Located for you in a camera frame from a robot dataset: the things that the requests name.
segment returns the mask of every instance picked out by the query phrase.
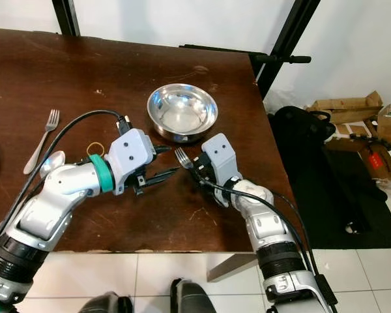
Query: cable connector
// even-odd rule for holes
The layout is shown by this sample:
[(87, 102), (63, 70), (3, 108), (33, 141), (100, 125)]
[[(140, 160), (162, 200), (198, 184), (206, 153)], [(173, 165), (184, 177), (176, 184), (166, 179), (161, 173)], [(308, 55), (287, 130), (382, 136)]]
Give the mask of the cable connector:
[(132, 123), (130, 122), (129, 117), (127, 115), (119, 117), (116, 122), (116, 126), (120, 136), (126, 134), (129, 130), (133, 128)]

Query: white tile floor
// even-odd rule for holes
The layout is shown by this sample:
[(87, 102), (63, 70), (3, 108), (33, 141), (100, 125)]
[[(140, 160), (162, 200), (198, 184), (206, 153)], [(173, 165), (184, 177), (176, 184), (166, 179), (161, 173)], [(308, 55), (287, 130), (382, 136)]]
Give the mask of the white tile floor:
[[(338, 312), (391, 313), (391, 249), (314, 252), (336, 292)], [(165, 313), (171, 281), (186, 277), (204, 287), (217, 312), (264, 313), (269, 303), (257, 267), (207, 283), (207, 270), (230, 255), (52, 253), (18, 309), (76, 313), (89, 298), (113, 290), (132, 296), (136, 313)]]

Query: rubber band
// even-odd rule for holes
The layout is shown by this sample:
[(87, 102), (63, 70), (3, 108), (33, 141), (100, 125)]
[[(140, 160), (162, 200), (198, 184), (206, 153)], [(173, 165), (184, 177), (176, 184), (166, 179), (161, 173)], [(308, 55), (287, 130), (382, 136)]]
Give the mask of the rubber band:
[(87, 155), (88, 156), (91, 156), (91, 153), (90, 153), (90, 148), (93, 146), (93, 145), (99, 145), (101, 148), (102, 148), (102, 150), (103, 150), (103, 152), (101, 152), (99, 155), (102, 157), (102, 156), (104, 156), (104, 146), (100, 143), (100, 142), (92, 142), (92, 143), (90, 143), (89, 144), (89, 146), (87, 147)]

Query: white wall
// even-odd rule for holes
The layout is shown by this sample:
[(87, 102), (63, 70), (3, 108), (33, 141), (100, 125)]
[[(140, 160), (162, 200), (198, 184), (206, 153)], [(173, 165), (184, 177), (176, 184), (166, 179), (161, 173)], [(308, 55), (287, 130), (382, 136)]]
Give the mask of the white wall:
[(299, 106), (375, 89), (391, 103), (391, 0), (322, 0), (294, 54), (312, 63), (284, 65), (272, 88)]
[(51, 0), (0, 0), (0, 28), (61, 33)]
[[(83, 36), (270, 52), (293, 0), (75, 0)], [(51, 0), (0, 0), (0, 28), (59, 32)], [(274, 95), (298, 106), (378, 90), (391, 102), (391, 0), (322, 0)]]

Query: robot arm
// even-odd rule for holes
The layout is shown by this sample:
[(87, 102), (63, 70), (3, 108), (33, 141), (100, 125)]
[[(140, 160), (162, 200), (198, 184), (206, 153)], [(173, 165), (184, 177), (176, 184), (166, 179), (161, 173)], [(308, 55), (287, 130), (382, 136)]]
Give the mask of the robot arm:
[(176, 168), (145, 178), (145, 165), (166, 150), (154, 147), (142, 130), (132, 128), (111, 144), (104, 159), (92, 155), (82, 164), (51, 171), (40, 193), (21, 205), (0, 236), (0, 303), (11, 307), (23, 300), (83, 200), (109, 191), (119, 195), (128, 186), (140, 194), (143, 187), (173, 175)]
[[(323, 275), (315, 276), (306, 270), (287, 224), (266, 205), (274, 203), (272, 192), (242, 178), (237, 169), (236, 154), (223, 134), (205, 142), (201, 149), (202, 154), (194, 159), (190, 168), (192, 175), (202, 186), (218, 185), (235, 191), (210, 189), (220, 205), (235, 208), (246, 221), (268, 301), (274, 303), (267, 312), (331, 313), (329, 303), (337, 303), (337, 300)], [(237, 192), (256, 196), (265, 202)]]

